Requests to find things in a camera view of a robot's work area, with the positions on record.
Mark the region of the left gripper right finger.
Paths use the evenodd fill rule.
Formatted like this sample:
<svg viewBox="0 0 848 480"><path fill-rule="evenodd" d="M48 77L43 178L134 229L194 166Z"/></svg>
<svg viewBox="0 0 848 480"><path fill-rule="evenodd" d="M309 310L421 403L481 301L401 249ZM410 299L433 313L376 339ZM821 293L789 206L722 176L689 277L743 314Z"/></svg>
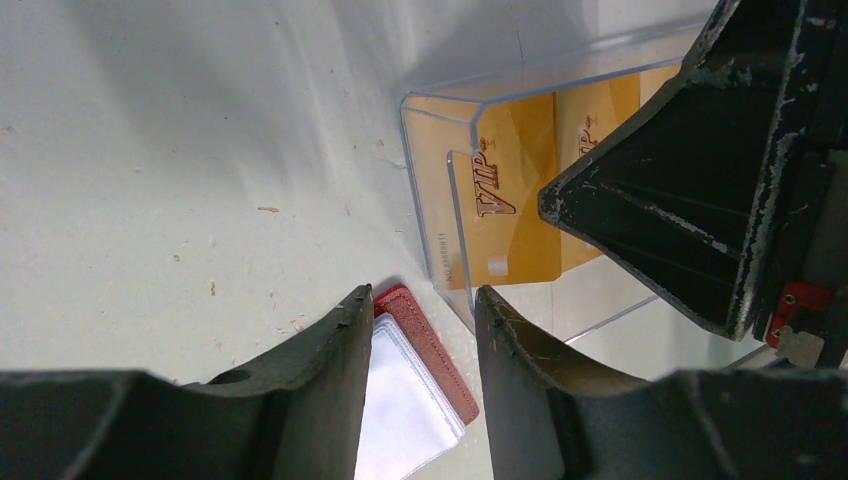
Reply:
<svg viewBox="0 0 848 480"><path fill-rule="evenodd" d="M647 381L558 340L489 286L474 316L498 479L847 475L843 370L680 370Z"/></svg>

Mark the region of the red leather card holder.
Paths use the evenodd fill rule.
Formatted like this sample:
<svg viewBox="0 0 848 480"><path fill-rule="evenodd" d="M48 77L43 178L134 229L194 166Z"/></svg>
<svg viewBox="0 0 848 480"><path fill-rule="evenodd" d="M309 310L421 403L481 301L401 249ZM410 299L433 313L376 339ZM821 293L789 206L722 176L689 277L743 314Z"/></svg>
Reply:
<svg viewBox="0 0 848 480"><path fill-rule="evenodd" d="M408 478L458 445L479 414L408 287L378 295L354 477Z"/></svg>

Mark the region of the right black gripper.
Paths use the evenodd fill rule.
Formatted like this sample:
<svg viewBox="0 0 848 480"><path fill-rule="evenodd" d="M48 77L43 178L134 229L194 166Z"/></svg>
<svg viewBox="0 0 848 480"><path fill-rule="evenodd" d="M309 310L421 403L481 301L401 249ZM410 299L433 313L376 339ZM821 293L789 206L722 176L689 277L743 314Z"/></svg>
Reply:
<svg viewBox="0 0 848 480"><path fill-rule="evenodd" d="M777 96L755 336L794 366L844 368L846 2L719 2L678 73L543 187L538 212L737 341L752 324L735 287Z"/></svg>

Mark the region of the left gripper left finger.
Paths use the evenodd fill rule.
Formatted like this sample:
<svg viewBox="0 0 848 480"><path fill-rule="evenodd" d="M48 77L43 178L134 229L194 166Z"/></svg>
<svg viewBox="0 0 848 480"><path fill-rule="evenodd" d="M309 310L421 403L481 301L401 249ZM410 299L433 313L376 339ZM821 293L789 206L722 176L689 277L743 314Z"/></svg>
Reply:
<svg viewBox="0 0 848 480"><path fill-rule="evenodd" d="M374 323L370 285L205 383L140 370L5 371L5 479L350 479Z"/></svg>

